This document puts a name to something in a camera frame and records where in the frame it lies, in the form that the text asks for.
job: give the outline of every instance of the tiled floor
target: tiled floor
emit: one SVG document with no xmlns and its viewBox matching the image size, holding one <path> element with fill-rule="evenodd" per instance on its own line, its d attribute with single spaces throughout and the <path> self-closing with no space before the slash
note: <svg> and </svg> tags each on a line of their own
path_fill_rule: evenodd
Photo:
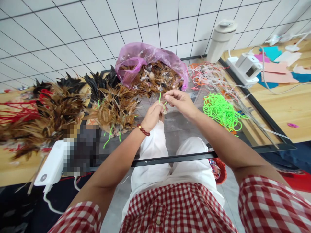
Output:
<svg viewBox="0 0 311 233">
<path fill-rule="evenodd" d="M 201 135 L 199 130 L 193 124 L 188 122 L 179 112 L 168 113 L 165 118 L 164 131 L 166 146 L 170 156 L 176 154 L 179 145 L 188 137 L 200 137 L 205 143 L 207 143 L 206 139 Z M 102 146 L 107 141 L 107 139 L 107 134 L 105 137 L 101 138 L 99 154 L 109 154 L 120 144 L 119 139 L 113 138 L 109 141 L 103 150 Z M 225 198 L 224 210 L 226 211 L 227 215 L 236 225 L 239 232 L 245 232 L 238 214 L 238 184 L 230 168 L 227 167 L 227 180 L 222 185 L 218 185 L 217 189 Z M 121 226 L 122 209 L 130 195 L 130 192 L 131 182 L 130 178 L 128 178 L 123 184 L 118 185 L 109 210 L 104 219 L 101 232 L 119 232 Z"/>
</svg>

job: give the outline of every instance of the checkered fabric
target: checkered fabric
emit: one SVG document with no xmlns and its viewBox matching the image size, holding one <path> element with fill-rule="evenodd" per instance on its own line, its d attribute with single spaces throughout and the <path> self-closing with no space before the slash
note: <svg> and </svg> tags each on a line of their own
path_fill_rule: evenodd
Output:
<svg viewBox="0 0 311 233">
<path fill-rule="evenodd" d="M 243 180 L 239 213 L 246 232 L 311 232 L 311 203 L 262 176 Z M 98 205 L 68 209 L 49 232 L 100 232 Z M 237 232 L 214 196 L 201 184 L 179 183 L 137 194 L 122 223 L 125 232 Z"/>
</svg>

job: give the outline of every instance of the white pants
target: white pants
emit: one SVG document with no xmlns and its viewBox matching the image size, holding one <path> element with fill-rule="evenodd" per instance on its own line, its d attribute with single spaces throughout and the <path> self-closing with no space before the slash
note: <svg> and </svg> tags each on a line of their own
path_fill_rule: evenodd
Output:
<svg viewBox="0 0 311 233">
<path fill-rule="evenodd" d="M 207 152 L 208 148 L 198 137 L 188 138 L 177 150 L 176 155 Z M 159 121 L 140 147 L 140 159 L 168 156 L 165 146 L 164 124 Z M 130 201 L 136 194 L 168 184 L 192 182 L 203 184 L 223 207 L 225 200 L 217 191 L 216 181 L 208 159 L 135 167 L 131 176 L 132 192 L 122 212 L 122 222 L 127 214 Z"/>
</svg>

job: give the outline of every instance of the plastic bag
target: plastic bag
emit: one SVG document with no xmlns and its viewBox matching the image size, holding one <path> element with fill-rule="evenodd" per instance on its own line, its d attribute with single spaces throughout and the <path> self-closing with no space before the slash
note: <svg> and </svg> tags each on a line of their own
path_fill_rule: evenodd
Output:
<svg viewBox="0 0 311 233">
<path fill-rule="evenodd" d="M 158 49 L 152 45 L 140 42 L 127 44 L 119 53 L 115 69 L 122 84 L 130 88 L 142 65 L 157 62 L 158 60 L 172 68 L 182 78 L 182 90 L 185 91 L 188 87 L 188 69 L 186 64 L 173 52 L 165 49 Z M 135 66 L 135 68 L 133 70 L 120 70 L 122 65 Z"/>
</svg>

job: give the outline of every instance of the wooden table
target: wooden table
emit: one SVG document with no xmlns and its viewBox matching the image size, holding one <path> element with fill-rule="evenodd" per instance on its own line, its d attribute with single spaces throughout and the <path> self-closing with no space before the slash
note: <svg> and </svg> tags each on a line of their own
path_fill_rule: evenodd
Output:
<svg viewBox="0 0 311 233">
<path fill-rule="evenodd" d="M 286 45 L 294 44 L 296 41 L 297 40 L 277 45 L 280 50 L 285 51 L 284 48 Z M 299 52 L 301 52 L 302 55 L 299 60 L 288 68 L 289 70 L 292 70 L 296 64 L 298 64 L 298 66 L 302 65 L 304 68 L 311 67 L 311 41 L 301 42 L 300 48 L 301 50 Z M 250 49 L 251 48 L 245 48 L 231 51 L 231 56 L 239 57 L 242 53 L 248 52 Z M 259 54 L 259 50 L 255 48 L 253 53 Z M 228 52 L 223 53 L 222 59 L 224 61 L 226 61 L 228 57 Z M 232 81 L 232 78 L 228 74 L 226 77 Z M 280 84 L 273 90 L 280 93 L 299 84 L 300 83 Z M 262 85 L 255 84 L 249 91 L 293 143 L 311 140 L 311 85 L 302 85 L 284 94 L 273 94 Z M 241 97 L 244 96 L 241 91 L 239 91 L 239 93 Z M 247 107 L 253 107 L 249 100 L 244 100 L 243 102 Z M 265 125 L 267 129 L 270 129 L 256 109 L 252 114 L 261 124 Z M 287 123 L 294 123 L 300 127 L 291 128 Z M 271 145 L 271 142 L 253 122 L 243 120 L 242 130 L 253 146 Z M 276 143 L 281 143 L 280 139 L 274 134 L 268 134 Z"/>
<path fill-rule="evenodd" d="M 9 93 L 0 94 L 0 102 L 7 102 L 17 98 L 23 91 L 12 91 Z M 83 87 L 83 93 L 89 93 L 89 86 Z M 0 110 L 8 109 L 5 105 L 0 105 Z M 31 182 L 33 175 L 38 169 L 38 166 L 42 160 L 40 153 L 36 155 L 32 154 L 31 158 L 26 161 L 25 157 L 12 161 L 11 158 L 14 156 L 14 152 L 9 152 L 0 146 L 0 187 Z"/>
</svg>

